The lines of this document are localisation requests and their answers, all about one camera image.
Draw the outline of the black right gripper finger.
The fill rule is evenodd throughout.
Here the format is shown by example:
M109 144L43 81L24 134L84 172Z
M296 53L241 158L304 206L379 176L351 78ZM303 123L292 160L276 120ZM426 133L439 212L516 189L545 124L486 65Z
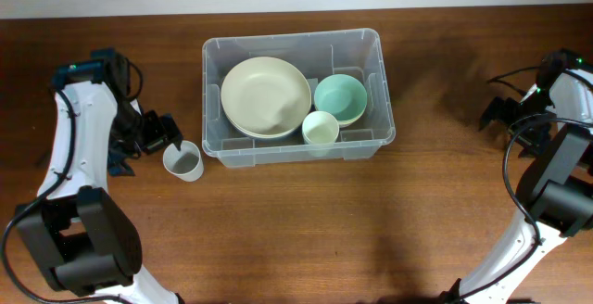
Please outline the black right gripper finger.
M496 96L486 107L479 119L479 130L482 131L491 122L496 121L502 124L507 131L511 132L511 127L521 115L520 103L513 98L503 99Z
M517 120L508 122L510 137L516 137L515 144L522 149L519 158L536 158L549 146L551 123L546 120Z

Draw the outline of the grey translucent cup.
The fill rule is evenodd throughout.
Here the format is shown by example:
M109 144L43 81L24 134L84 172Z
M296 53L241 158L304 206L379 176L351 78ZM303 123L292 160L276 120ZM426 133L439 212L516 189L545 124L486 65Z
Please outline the grey translucent cup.
M204 163L198 146L183 140L180 147L169 145L163 152L164 168L185 182L194 182L204 173Z

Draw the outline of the beige bowl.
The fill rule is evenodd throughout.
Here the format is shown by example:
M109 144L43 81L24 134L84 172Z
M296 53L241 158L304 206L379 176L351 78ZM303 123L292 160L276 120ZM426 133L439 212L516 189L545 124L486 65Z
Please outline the beige bowl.
M221 84L221 105L229 116L247 112L309 114L311 90L304 75L276 57L252 57L234 66Z
M228 120L240 133L262 140L283 139L296 133L302 126L304 115L291 111L247 112L229 116Z

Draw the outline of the mint green bowl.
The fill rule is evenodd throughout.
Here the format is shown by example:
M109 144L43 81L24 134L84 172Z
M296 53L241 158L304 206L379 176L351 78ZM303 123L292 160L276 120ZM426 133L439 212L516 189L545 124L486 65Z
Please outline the mint green bowl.
M314 107L335 118L344 111L365 112L368 94L363 83L346 74L334 74L323 79L313 96Z

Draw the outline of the cream cup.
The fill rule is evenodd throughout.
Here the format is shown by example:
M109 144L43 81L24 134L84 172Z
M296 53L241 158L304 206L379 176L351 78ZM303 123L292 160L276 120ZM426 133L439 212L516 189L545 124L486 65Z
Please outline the cream cup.
M313 111L302 122L301 132L306 144L332 144L337 140L340 126L337 119L325 111Z

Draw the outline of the yellow bowl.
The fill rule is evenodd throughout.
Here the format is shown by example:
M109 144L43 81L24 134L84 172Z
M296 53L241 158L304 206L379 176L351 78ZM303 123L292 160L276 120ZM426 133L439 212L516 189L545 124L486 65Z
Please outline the yellow bowl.
M346 128L362 117L364 111L344 111L336 119L341 128Z

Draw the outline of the mint green cup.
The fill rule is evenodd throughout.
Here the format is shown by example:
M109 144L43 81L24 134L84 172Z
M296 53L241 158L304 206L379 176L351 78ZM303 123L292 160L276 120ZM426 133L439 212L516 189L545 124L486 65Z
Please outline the mint green cup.
M333 144L308 144L307 152L314 158L323 158L328 156L333 149Z

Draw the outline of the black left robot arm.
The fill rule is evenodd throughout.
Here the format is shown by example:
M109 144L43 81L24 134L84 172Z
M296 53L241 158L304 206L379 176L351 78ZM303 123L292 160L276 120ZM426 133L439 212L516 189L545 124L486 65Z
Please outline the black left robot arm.
M143 264L140 236L107 189L108 176L131 176L127 159L183 135L172 116L144 111L131 87L137 67L113 48L57 69L51 90L57 127L37 197L16 208L16 229L39 272L76 303L180 303Z

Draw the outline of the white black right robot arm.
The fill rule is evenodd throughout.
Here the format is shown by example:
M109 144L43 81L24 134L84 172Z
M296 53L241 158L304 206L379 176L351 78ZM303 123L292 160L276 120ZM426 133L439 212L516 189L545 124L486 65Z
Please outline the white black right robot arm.
M515 205L511 223L483 262L439 297L442 303L510 303L512 294L551 250L592 227L592 185L574 177L592 170L592 66L568 49L533 68L536 81L520 100L494 98L480 118L497 121L511 140L502 178ZM514 145L532 158L512 185Z

